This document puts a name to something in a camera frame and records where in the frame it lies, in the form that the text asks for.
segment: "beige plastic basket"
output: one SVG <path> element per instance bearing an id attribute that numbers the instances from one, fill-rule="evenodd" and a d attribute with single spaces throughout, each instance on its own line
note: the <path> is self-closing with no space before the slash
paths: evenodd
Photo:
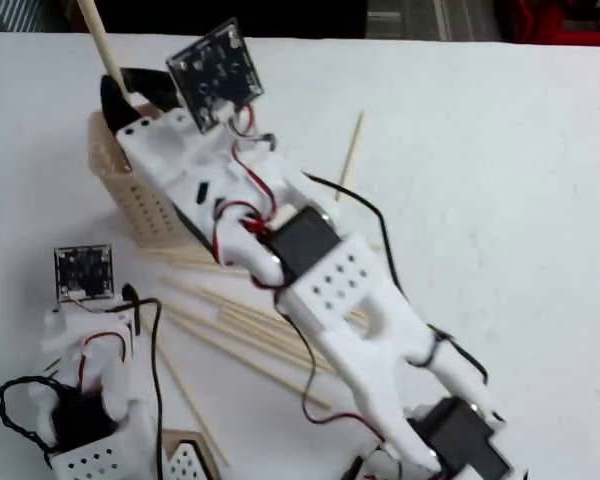
<path id="1" fill-rule="evenodd" d="M 155 113 L 146 106 L 140 110 L 152 116 Z M 171 203 L 133 172 L 102 112 L 89 118 L 89 168 L 131 222 L 138 246 L 168 248 L 195 243 Z"/>

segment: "wooden stick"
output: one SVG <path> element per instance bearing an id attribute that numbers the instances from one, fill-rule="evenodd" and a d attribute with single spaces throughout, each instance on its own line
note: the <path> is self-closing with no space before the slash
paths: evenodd
<path id="1" fill-rule="evenodd" d="M 364 120 L 364 111 L 361 111 L 358 114 L 358 120 L 356 121 L 356 126 L 353 129 L 353 135 L 351 137 L 351 142 L 349 143 L 349 150 L 347 151 L 347 158 L 344 161 L 344 166 L 342 167 L 342 173 L 340 174 L 340 181 L 338 184 L 341 187 L 347 187 L 351 180 L 351 171 L 353 166 L 354 153 L 356 150 L 356 146 L 358 144 L 358 137 L 360 136 L 360 129 L 362 128 L 362 120 Z M 335 199 L 337 202 L 340 201 L 342 194 L 340 192 L 335 193 Z"/>
<path id="2" fill-rule="evenodd" d="M 207 290 L 205 288 L 187 285 L 186 283 L 172 277 L 161 277 L 160 282 L 181 293 L 192 295 L 195 298 L 213 303 L 217 307 L 225 307 L 228 310 L 232 310 L 237 313 L 243 313 L 256 322 L 264 323 L 281 331 L 286 331 L 289 334 L 293 334 L 294 337 L 296 335 L 293 327 L 286 323 L 281 317 L 275 317 L 264 310 L 248 307 L 219 293 Z"/>
<path id="3" fill-rule="evenodd" d="M 294 332 L 295 336 L 295 330 L 293 330 L 293 327 L 287 322 L 285 322 L 284 319 L 280 316 L 271 315 L 270 313 L 265 312 L 264 310 L 260 310 L 258 308 L 248 307 L 240 302 L 232 300 L 228 297 L 225 297 L 224 295 L 221 295 L 206 288 L 201 288 L 200 291 L 203 295 L 206 295 L 208 298 L 211 299 L 211 301 L 214 301 L 219 306 L 226 307 L 230 310 L 237 310 L 239 312 L 242 312 L 244 315 L 255 320 L 256 322 L 259 321 L 261 323 L 266 323 L 267 325 L 270 325 L 273 328 L 278 327 L 278 329 L 282 328 L 285 330 L 290 330 Z"/>
<path id="4" fill-rule="evenodd" d="M 178 326 L 181 327 L 183 330 L 186 330 L 187 332 L 191 333 L 192 335 L 195 335 L 200 340 L 207 343 L 208 345 L 211 345 L 212 347 L 216 348 L 217 350 L 220 350 L 225 355 L 228 355 L 229 357 L 237 360 L 238 362 L 242 363 L 243 365 L 246 365 L 246 366 L 252 368 L 253 370 L 256 370 L 258 373 L 264 375 L 265 377 L 268 377 L 269 379 L 273 380 L 278 385 L 281 385 L 282 387 L 289 390 L 290 392 L 295 393 L 296 395 L 299 395 L 299 396 L 303 395 L 304 387 L 298 387 L 297 385 L 294 385 L 289 380 L 281 377 L 280 375 L 267 369 L 266 367 L 258 365 L 255 362 L 252 362 L 251 360 L 249 360 L 248 358 L 245 358 L 242 355 L 239 355 L 238 353 L 230 350 L 228 347 L 222 345 L 221 343 L 215 341 L 208 335 L 204 334 L 201 330 L 194 327 L 192 324 L 189 324 L 182 320 L 176 319 L 175 317 L 172 317 L 172 320 L 174 320 L 175 323 L 177 323 Z M 314 394 L 309 393 L 307 395 L 307 401 L 313 403 L 317 407 L 322 408 L 324 410 L 331 409 L 331 405 L 326 400 L 323 400 L 322 398 L 320 398 Z"/>
<path id="5" fill-rule="evenodd" d="M 249 275 L 249 272 L 245 270 L 234 270 L 231 268 L 222 268 L 217 265 L 200 265 L 196 263 L 190 262 L 182 262 L 182 261 L 169 261 L 170 266 L 176 268 L 186 268 L 190 270 L 200 270 L 203 272 L 215 273 L 217 275 L 230 275 L 233 277 L 245 277 Z"/>
<path id="6" fill-rule="evenodd" d="M 107 42 L 107 32 L 104 29 L 104 25 L 102 23 L 102 19 L 100 18 L 100 14 L 98 13 L 98 8 L 96 7 L 95 1 L 78 0 L 78 4 L 80 5 L 80 10 L 82 11 L 82 16 L 87 24 L 87 28 L 93 37 L 93 41 L 96 43 L 96 48 L 98 49 L 102 63 L 104 63 L 109 75 L 111 75 L 111 77 L 113 77 L 116 83 L 120 86 L 120 90 L 122 90 L 124 97 L 128 99 L 129 92 L 124 84 L 122 71 L 118 66 L 118 62 L 116 61 L 113 51 L 109 47 L 109 43 Z"/>
<path id="7" fill-rule="evenodd" d="M 308 352 L 306 348 L 300 348 L 298 345 L 294 345 L 292 343 L 281 342 L 280 338 L 275 337 L 270 334 L 270 332 L 266 331 L 263 328 L 258 327 L 257 325 L 251 324 L 251 328 L 245 328 L 247 323 L 245 323 L 244 319 L 240 317 L 234 316 L 231 312 L 221 311 L 220 318 L 233 325 L 235 328 L 242 330 L 245 332 L 250 338 L 257 338 L 259 341 L 277 349 L 281 352 L 285 352 L 291 357 L 297 358 L 303 362 L 308 362 L 311 365 L 311 360 L 309 358 Z M 316 360 L 316 368 L 322 371 L 329 371 L 330 373 L 335 373 L 335 370 L 327 363 L 327 361 L 315 355 Z"/>
<path id="8" fill-rule="evenodd" d="M 145 331 L 151 332 L 153 326 L 149 324 L 149 321 L 147 321 L 147 319 L 144 316 L 142 316 L 140 318 L 142 320 L 142 325 L 144 326 Z M 167 349 L 164 346 L 162 338 L 160 338 L 160 337 L 157 338 L 156 349 L 157 349 L 158 353 L 160 354 L 160 356 L 162 357 L 162 360 L 164 361 L 165 365 L 169 369 L 169 372 L 171 372 L 171 376 L 176 381 L 178 388 L 180 389 L 180 391 L 184 395 L 185 399 L 187 400 L 187 403 L 189 404 L 189 408 L 191 408 L 191 412 L 193 413 L 193 416 L 198 419 L 198 422 L 200 423 L 200 428 L 202 428 L 203 433 L 207 436 L 207 438 L 213 444 L 213 446 L 216 448 L 218 453 L 220 453 L 220 456 L 222 457 L 222 460 L 224 461 L 224 463 L 226 465 L 229 465 L 230 462 L 229 462 L 229 456 L 227 455 L 227 452 L 224 450 L 224 448 L 222 448 L 222 446 L 220 445 L 220 443 L 218 442 L 218 440 L 216 438 L 213 428 L 205 420 L 204 416 L 202 415 L 202 410 L 198 406 L 198 402 L 196 401 L 193 391 L 189 388 L 187 383 L 184 381 L 184 379 L 178 372 L 178 370 L 176 368 L 176 363 L 173 360 L 173 357 L 171 356 L 170 353 L 167 352 Z"/>
<path id="9" fill-rule="evenodd" d="M 210 330 L 220 333 L 226 337 L 233 338 L 234 340 L 237 340 L 241 343 L 247 344 L 251 347 L 259 349 L 260 351 L 263 351 L 265 353 L 273 355 L 274 357 L 278 357 L 279 359 L 285 360 L 285 361 L 287 361 L 297 367 L 300 367 L 304 370 L 311 370 L 311 363 L 309 362 L 309 360 L 300 359 L 297 356 L 294 356 L 290 353 L 283 352 L 277 348 L 272 347 L 271 345 L 268 345 L 267 343 L 263 342 L 260 339 L 256 339 L 250 335 L 236 332 L 235 330 L 232 330 L 232 329 L 226 327 L 225 325 L 209 322 L 208 320 L 200 318 L 200 317 L 198 317 L 176 305 L 172 305 L 167 302 L 163 302 L 163 306 L 164 306 L 164 309 L 166 311 L 168 311 L 170 314 L 179 317 L 178 320 L 186 319 L 186 320 L 195 322 L 198 325 L 202 325 L 202 326 L 207 327 Z"/>

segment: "red wire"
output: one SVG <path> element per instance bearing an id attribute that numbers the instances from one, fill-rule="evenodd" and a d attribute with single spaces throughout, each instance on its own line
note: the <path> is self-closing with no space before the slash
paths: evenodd
<path id="1" fill-rule="evenodd" d="M 273 192 L 271 191 L 271 189 L 269 188 L 269 186 L 258 175 L 256 175 L 253 172 L 253 170 L 251 170 L 249 167 L 247 167 L 238 158 L 237 148 L 238 148 L 238 142 L 235 141 L 235 142 L 233 142 L 233 145 L 231 146 L 231 156 L 233 157 L 233 159 L 236 162 L 238 162 L 238 164 L 242 168 L 244 168 L 247 171 L 247 175 L 249 175 L 249 177 L 251 178 L 251 180 L 253 180 L 256 183 L 256 185 L 258 185 L 258 187 L 260 187 L 260 189 L 267 195 L 267 197 L 269 197 L 269 200 L 271 201 L 271 211 L 269 212 L 269 216 L 265 220 L 265 223 L 266 223 L 266 222 L 270 221 L 275 216 L 276 211 L 278 210 L 278 206 L 277 206 L 277 203 L 276 203 L 276 198 L 273 195 Z"/>
<path id="2" fill-rule="evenodd" d="M 91 340 L 95 340 L 96 338 L 102 338 L 102 337 L 117 337 L 120 339 L 120 342 L 122 345 L 122 350 L 120 352 L 120 358 L 122 358 L 122 361 L 124 362 L 127 357 L 127 344 L 124 341 L 124 338 L 122 337 L 122 335 L 120 335 L 118 332 L 95 333 L 95 334 L 91 335 L 90 337 L 88 337 L 84 341 L 84 343 L 82 344 L 82 348 L 86 347 L 87 344 Z M 78 391 L 80 391 L 80 392 L 82 391 L 82 381 L 84 379 L 84 367 L 85 367 L 86 363 L 87 363 L 87 357 L 83 353 L 82 356 L 80 357 L 80 365 L 78 366 Z"/>
<path id="3" fill-rule="evenodd" d="M 253 106 L 251 104 L 249 104 L 244 108 L 247 110 L 247 113 L 249 114 L 249 121 L 247 122 L 247 128 L 245 128 L 243 132 L 240 132 L 240 133 L 242 133 L 242 135 L 246 135 L 247 133 L 249 133 L 249 131 L 253 128 L 253 125 L 255 124 L 255 120 L 256 120 L 256 115 L 255 115 L 255 112 L 253 111 Z"/>

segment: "black wire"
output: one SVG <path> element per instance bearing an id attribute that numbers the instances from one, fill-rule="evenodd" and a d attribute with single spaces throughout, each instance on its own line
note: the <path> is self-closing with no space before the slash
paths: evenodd
<path id="1" fill-rule="evenodd" d="M 7 390 L 9 390 L 11 387 L 15 387 L 16 385 L 27 385 L 30 383 L 38 383 L 51 388 L 54 392 L 56 392 L 61 400 L 63 397 L 67 397 L 69 395 L 78 395 L 78 391 L 73 387 L 69 387 L 58 382 L 57 380 L 54 380 L 53 378 L 43 377 L 40 375 L 29 375 L 15 378 L 5 382 L 0 386 L 0 420 L 2 420 L 2 423 L 5 427 L 10 428 L 14 432 L 22 435 L 27 440 L 35 443 L 44 453 L 44 459 L 47 462 L 47 465 L 50 465 L 49 455 L 54 452 L 54 448 L 47 445 L 36 432 L 27 430 L 16 424 L 13 420 L 11 420 L 11 417 L 9 417 L 9 414 L 7 413 L 7 404 L 4 398 Z"/>
<path id="2" fill-rule="evenodd" d="M 378 217 L 378 222 L 380 223 L 380 231 L 382 232 L 382 241 L 384 243 L 384 251 L 387 255 L 387 263 L 389 264 L 389 271 L 391 272 L 391 278 L 393 279 L 393 283 L 396 285 L 396 287 L 398 287 L 398 290 L 400 290 L 400 292 L 402 292 L 402 295 L 404 295 L 404 292 L 402 291 L 402 286 L 400 285 L 400 280 L 398 279 L 398 272 L 396 271 L 396 266 L 393 261 L 393 253 L 391 251 L 391 242 L 389 241 L 389 232 L 387 231 L 387 225 L 384 222 L 384 216 L 382 215 L 382 212 L 380 211 L 380 209 L 378 207 L 376 207 L 373 203 L 371 203 L 369 200 L 367 200 L 366 198 L 358 195 L 355 192 L 352 192 L 351 190 L 349 190 L 341 185 L 338 185 L 337 183 L 330 182 L 329 180 L 325 180 L 324 178 L 316 177 L 315 175 L 311 175 L 309 173 L 305 173 L 305 175 L 307 177 L 309 177 L 310 180 L 312 180 L 316 183 L 319 183 L 319 184 L 324 185 L 329 188 L 333 188 L 334 190 L 337 190 L 338 192 L 343 193 L 346 196 L 353 198 L 357 202 L 360 202 L 362 205 L 364 205 L 369 210 L 371 210 L 375 214 L 376 217 Z"/>
<path id="3" fill-rule="evenodd" d="M 305 175 L 307 177 L 309 177 L 309 179 L 311 179 L 312 181 L 314 181 L 316 183 L 333 188 L 334 190 L 337 190 L 338 192 L 343 193 L 343 194 L 347 195 L 348 197 L 351 197 L 354 200 L 360 202 L 362 205 L 367 207 L 378 217 L 378 221 L 380 222 L 380 229 L 382 231 L 382 240 L 384 242 L 384 250 L 387 254 L 387 263 L 389 264 L 389 271 L 391 272 L 391 277 L 393 278 L 393 283 L 396 285 L 396 287 L 398 287 L 398 290 L 400 290 L 402 292 L 402 294 L 404 295 L 404 298 L 406 298 L 407 301 L 409 301 L 407 296 L 402 291 L 402 287 L 400 286 L 400 280 L 398 279 L 398 272 L 397 272 L 396 266 L 393 261 L 393 254 L 391 253 L 391 242 L 389 241 L 389 233 L 387 231 L 387 227 L 384 222 L 384 217 L 383 217 L 380 209 L 378 209 L 378 207 L 376 207 L 373 203 L 371 203 L 366 198 L 358 195 L 355 192 L 352 192 L 351 190 L 349 190 L 341 185 L 338 185 L 337 183 L 330 182 L 329 180 L 325 180 L 324 178 L 316 177 L 315 175 L 310 175 L 308 173 L 305 173 Z M 417 365 L 412 364 L 413 366 L 422 367 L 422 368 L 428 367 L 431 364 L 431 362 L 433 361 L 433 358 L 435 357 L 439 343 L 441 341 L 449 341 L 451 343 L 451 345 L 453 345 L 453 347 L 456 349 L 458 354 L 460 354 L 460 356 L 462 358 L 464 358 L 466 361 L 468 361 L 471 365 L 474 366 L 474 368 L 476 370 L 478 370 L 482 374 L 482 380 L 483 380 L 484 384 L 486 385 L 489 383 L 489 372 L 487 372 L 487 369 L 484 368 L 484 366 L 473 355 L 471 355 L 464 348 L 462 348 L 460 345 L 458 345 L 458 343 L 455 341 L 455 339 L 450 334 L 443 331 L 442 329 L 440 329 L 434 325 L 431 325 L 431 324 L 429 324 L 429 328 L 431 328 L 436 334 L 435 341 L 431 347 L 431 354 L 429 355 L 427 360 L 425 360 L 425 362 L 423 362 L 422 364 L 417 364 Z"/>
<path id="4" fill-rule="evenodd" d="M 153 386 L 156 391 L 156 403 L 158 405 L 158 431 L 156 433 L 156 469 L 158 480 L 163 480 L 162 476 L 162 393 L 160 390 L 160 379 L 158 378 L 158 367 L 156 362 L 156 348 L 158 343 L 158 324 L 162 315 L 162 303 L 157 298 L 145 298 L 143 300 L 125 303 L 117 307 L 110 308 L 107 312 L 123 312 L 125 310 L 137 309 L 142 305 L 155 305 L 156 314 L 153 320 L 151 330 L 151 374 L 153 376 Z"/>
<path id="5" fill-rule="evenodd" d="M 162 303 L 157 298 L 145 298 L 143 300 L 137 300 L 137 295 L 132 298 L 133 298 L 133 301 L 131 301 L 130 303 L 123 303 L 122 305 L 118 305 L 116 307 L 104 310 L 104 312 L 117 313 L 117 312 L 123 312 L 123 311 L 131 310 L 131 309 L 134 309 L 137 312 L 139 307 L 142 305 L 152 304 L 152 305 L 156 306 L 156 314 L 155 314 L 155 318 L 153 321 L 153 329 L 151 331 L 151 373 L 153 375 L 153 384 L 154 384 L 155 391 L 156 391 L 156 402 L 158 404 L 158 419 L 157 419 L 158 425 L 157 425 L 157 433 L 156 433 L 157 478 L 158 478 L 158 480 L 162 480 L 163 479 L 163 475 L 162 475 L 162 393 L 160 390 L 160 380 L 158 378 L 158 368 L 156 365 L 156 363 L 157 363 L 156 362 L 156 348 L 157 348 L 157 338 L 158 338 L 158 324 L 160 322 L 160 317 L 162 315 Z M 75 302 L 75 303 L 77 303 L 78 305 L 80 305 L 81 307 L 84 308 L 84 306 L 81 305 L 79 302 Z M 58 397 L 60 397 L 60 398 L 62 398 L 63 396 L 67 396 L 67 395 L 80 395 L 80 393 L 78 392 L 77 389 L 75 389 L 73 387 L 64 385 L 53 378 L 43 377 L 43 376 L 19 377 L 14 380 L 9 380 L 8 382 L 6 382 L 2 386 L 0 386 L 0 419 L 2 420 L 2 423 L 4 424 L 5 427 L 14 430 L 15 432 L 19 433 L 23 437 L 27 438 L 28 440 L 30 440 L 30 441 L 34 442 L 36 445 L 38 445 L 38 447 L 44 453 L 45 461 L 47 462 L 48 465 L 50 465 L 49 454 L 53 453 L 53 451 L 54 451 L 53 448 L 50 447 L 49 445 L 47 445 L 46 443 L 44 443 L 44 441 L 40 438 L 40 436 L 36 432 L 26 430 L 23 427 L 15 424 L 11 420 L 9 415 L 7 414 L 7 407 L 6 407 L 6 403 L 5 403 L 5 399 L 4 399 L 5 392 L 13 386 L 23 385 L 23 384 L 28 384 L 28 383 L 40 383 L 41 385 L 45 385 L 49 388 L 52 388 L 58 394 Z"/>

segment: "white surface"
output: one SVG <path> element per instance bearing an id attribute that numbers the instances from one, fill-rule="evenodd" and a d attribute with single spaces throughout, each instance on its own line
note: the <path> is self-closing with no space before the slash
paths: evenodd
<path id="1" fill-rule="evenodd" d="M 125 36 L 113 47 L 123 64 L 158 68 L 188 42 Z M 386 212 L 415 310 L 488 366 L 532 478 L 600 479 L 600 49 L 250 47 L 267 90 L 259 123 L 304 168 L 337 178 L 356 115 L 367 112 L 360 191 Z M 130 280 L 161 293 L 87 168 L 102 71 L 86 36 L 0 34 L 0 383 L 29 373 L 35 358 L 54 246 L 111 241 L 118 287 Z M 373 219 L 359 218 L 375 234 Z M 230 293 L 265 301 L 247 287 Z M 171 325 L 163 331 L 232 456 L 226 478 L 344 470 L 358 425 L 312 426 L 287 392 Z M 162 378 L 166 426 L 194 428 L 178 420 L 186 405 L 165 370 Z M 409 379 L 411 403 L 439 391 L 422 373 Z M 332 383 L 317 389 L 346 403 Z M 24 397 L 10 398 L 19 420 L 33 418 Z M 2 478 L 51 475 L 35 447 L 0 424 Z"/>

